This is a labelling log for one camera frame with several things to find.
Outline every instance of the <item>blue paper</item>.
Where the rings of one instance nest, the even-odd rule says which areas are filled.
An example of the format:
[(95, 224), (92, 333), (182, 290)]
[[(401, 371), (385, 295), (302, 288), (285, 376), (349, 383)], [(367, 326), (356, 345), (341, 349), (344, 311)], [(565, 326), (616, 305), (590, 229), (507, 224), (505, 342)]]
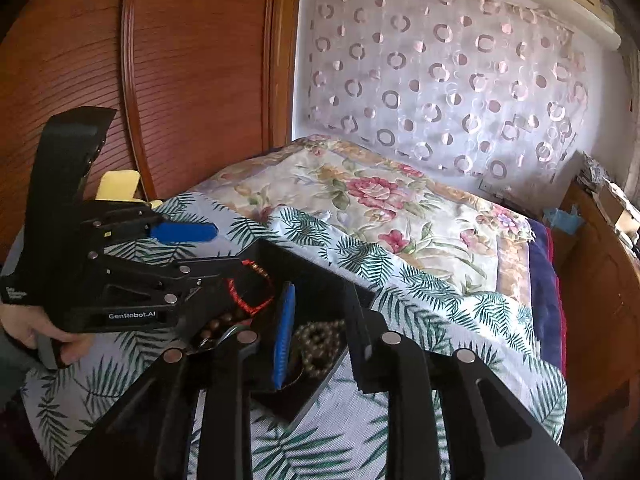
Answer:
[(578, 209), (574, 205), (571, 212), (562, 209), (545, 209), (545, 222), (553, 229), (560, 229), (569, 235), (575, 235), (578, 228), (584, 224), (584, 220), (578, 215)]

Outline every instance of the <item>hand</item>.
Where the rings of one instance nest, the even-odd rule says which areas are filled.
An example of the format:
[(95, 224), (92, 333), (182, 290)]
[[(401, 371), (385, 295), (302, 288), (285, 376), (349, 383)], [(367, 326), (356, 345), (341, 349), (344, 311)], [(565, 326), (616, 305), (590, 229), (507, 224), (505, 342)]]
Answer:
[(94, 342), (93, 334), (69, 334), (57, 328), (41, 306), (0, 304), (0, 326), (27, 348), (37, 347), (36, 332), (65, 343), (60, 358), (67, 365), (86, 355)]

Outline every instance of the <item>bed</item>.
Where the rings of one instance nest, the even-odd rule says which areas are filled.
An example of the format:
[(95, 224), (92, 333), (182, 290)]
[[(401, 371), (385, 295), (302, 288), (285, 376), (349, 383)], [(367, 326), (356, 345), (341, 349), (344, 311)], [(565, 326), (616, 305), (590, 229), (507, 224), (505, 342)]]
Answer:
[[(162, 264), (235, 254), (257, 237), (277, 240), (375, 288), (373, 308), (425, 348), (447, 354), (473, 349), (559, 440), (567, 402), (557, 367), (562, 341), (554, 329), (561, 314), (536, 292), (555, 279), (548, 274), (545, 229), (536, 222), (328, 136), (229, 166), (161, 210), (176, 221), (213, 221), (220, 235), (207, 244), (142, 240), (112, 253)], [(53, 470), (172, 339), (170, 330), (100, 334), (77, 364), (56, 374), (30, 374), (22, 398)], [(448, 478), (446, 434), (437, 415), (442, 475)], [(255, 477), (284, 479), (293, 471), (380, 478), (385, 417), (386, 398), (358, 393), (344, 360), (291, 434), (254, 409)]]

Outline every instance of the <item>gray sleeve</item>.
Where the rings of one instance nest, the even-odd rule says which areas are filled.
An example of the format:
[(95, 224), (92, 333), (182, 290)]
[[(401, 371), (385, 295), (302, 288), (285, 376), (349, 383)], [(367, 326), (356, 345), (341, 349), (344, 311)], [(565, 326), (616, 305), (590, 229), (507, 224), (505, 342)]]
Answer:
[[(24, 231), (20, 230), (11, 250), (9, 250), (0, 274), (6, 275), (14, 272), (22, 252), (23, 240)], [(11, 343), (4, 330), (0, 330), (0, 412), (4, 410), (7, 401), (24, 383), (27, 371), (33, 367), (42, 368), (42, 364)]]

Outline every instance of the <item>cardboard box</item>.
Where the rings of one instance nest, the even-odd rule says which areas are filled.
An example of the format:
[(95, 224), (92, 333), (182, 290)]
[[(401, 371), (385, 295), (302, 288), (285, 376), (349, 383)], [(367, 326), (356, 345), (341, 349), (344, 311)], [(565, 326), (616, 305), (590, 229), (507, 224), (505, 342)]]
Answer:
[[(264, 238), (259, 238), (245, 247), (236, 257), (258, 262), (270, 275), (276, 291), (282, 290), (284, 282), (292, 282), (296, 286), (294, 333), (299, 326), (310, 321), (343, 319), (345, 306), (348, 303), (353, 304), (353, 297), (347, 294), (346, 286), (351, 284), (347, 279)], [(253, 278), (260, 283), (260, 276), (255, 274)], [(360, 285), (353, 286), (359, 305), (362, 308), (371, 308), (376, 293)], [(308, 374), (301, 374), (289, 386), (278, 392), (255, 392), (251, 397), (288, 431), (293, 431), (318, 400), (342, 360), (348, 358), (347, 355), (347, 340), (344, 337), (340, 357), (325, 377), (313, 378)]]
[(598, 200), (611, 224), (633, 238), (640, 229), (640, 213), (628, 202), (622, 190), (615, 184), (605, 182), (598, 192)]

